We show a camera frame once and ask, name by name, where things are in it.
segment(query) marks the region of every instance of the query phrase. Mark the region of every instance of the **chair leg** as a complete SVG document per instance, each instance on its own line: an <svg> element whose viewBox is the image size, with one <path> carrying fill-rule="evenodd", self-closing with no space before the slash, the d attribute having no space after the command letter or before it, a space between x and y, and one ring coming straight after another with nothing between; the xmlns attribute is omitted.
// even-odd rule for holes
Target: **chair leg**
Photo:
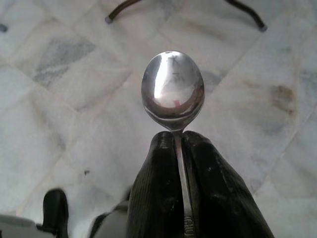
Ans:
<svg viewBox="0 0 317 238"><path fill-rule="evenodd" d="M119 6L117 6L106 18L106 23L110 24L114 20L114 18L122 12L125 8L139 2L141 0L126 0L123 3L121 3Z"/></svg>
<svg viewBox="0 0 317 238"><path fill-rule="evenodd" d="M260 16L250 7L246 6L245 4L237 1L237 0L225 0L230 5L240 9L241 11L244 11L245 13L249 14L253 20L258 25L260 31L264 32L267 30L267 26L264 24Z"/></svg>

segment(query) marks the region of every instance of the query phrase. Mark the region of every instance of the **spoon bowl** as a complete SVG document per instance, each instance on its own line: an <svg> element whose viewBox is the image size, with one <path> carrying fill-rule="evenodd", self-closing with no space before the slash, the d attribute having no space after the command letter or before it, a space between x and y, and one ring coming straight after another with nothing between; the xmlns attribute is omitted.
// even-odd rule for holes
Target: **spoon bowl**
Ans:
<svg viewBox="0 0 317 238"><path fill-rule="evenodd" d="M204 104L203 77L186 54L163 52L148 64L141 89L146 112L171 131L183 130Z"/></svg>

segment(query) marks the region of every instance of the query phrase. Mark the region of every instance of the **metal spoon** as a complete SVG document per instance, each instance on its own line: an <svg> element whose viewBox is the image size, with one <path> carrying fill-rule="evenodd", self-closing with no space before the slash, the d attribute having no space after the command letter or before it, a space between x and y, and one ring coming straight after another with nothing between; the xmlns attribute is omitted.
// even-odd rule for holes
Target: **metal spoon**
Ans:
<svg viewBox="0 0 317 238"><path fill-rule="evenodd" d="M197 116L204 104L203 77L195 62L186 54L168 51L155 56L142 80L145 111L175 137L175 151L184 203L184 237L195 238L195 226L182 153L184 128Z"/></svg>

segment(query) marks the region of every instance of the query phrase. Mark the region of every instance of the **spoon handle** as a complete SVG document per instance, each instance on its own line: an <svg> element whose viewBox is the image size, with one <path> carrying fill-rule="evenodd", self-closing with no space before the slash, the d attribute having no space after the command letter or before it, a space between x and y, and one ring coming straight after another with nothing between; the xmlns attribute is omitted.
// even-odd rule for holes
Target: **spoon handle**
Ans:
<svg viewBox="0 0 317 238"><path fill-rule="evenodd" d="M182 131L174 133L175 151L178 163L180 183L182 187L184 203L184 238L196 238L196 231L193 218L193 209L190 197L190 189L187 180L187 172L182 151Z"/></svg>

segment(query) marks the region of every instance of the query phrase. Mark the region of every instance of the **black shoe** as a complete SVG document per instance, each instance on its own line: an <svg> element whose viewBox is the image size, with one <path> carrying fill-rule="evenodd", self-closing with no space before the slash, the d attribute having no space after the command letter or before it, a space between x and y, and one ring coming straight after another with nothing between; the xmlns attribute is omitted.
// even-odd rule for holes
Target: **black shoe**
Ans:
<svg viewBox="0 0 317 238"><path fill-rule="evenodd" d="M48 191L43 200L43 225L39 230L50 232L56 238L68 238L68 205L63 190L56 188Z"/></svg>

